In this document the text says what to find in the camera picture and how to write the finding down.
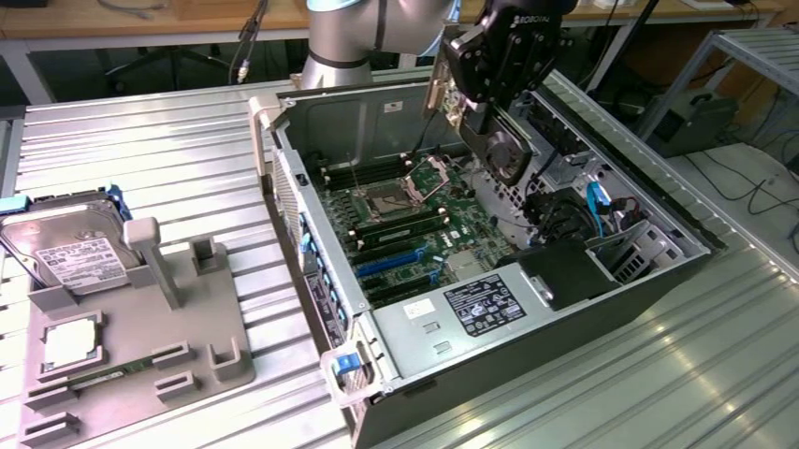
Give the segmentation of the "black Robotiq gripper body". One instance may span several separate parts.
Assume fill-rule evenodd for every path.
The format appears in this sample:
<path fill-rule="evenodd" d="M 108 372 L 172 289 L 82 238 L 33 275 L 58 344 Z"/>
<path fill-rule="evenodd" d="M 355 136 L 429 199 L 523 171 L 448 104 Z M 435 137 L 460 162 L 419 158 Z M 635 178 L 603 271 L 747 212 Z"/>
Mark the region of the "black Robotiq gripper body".
<path fill-rule="evenodd" d="M 563 17 L 575 9 L 572 1 L 488 1 L 479 15 L 495 66 L 499 69 L 501 40 L 509 34 L 561 34 Z"/>

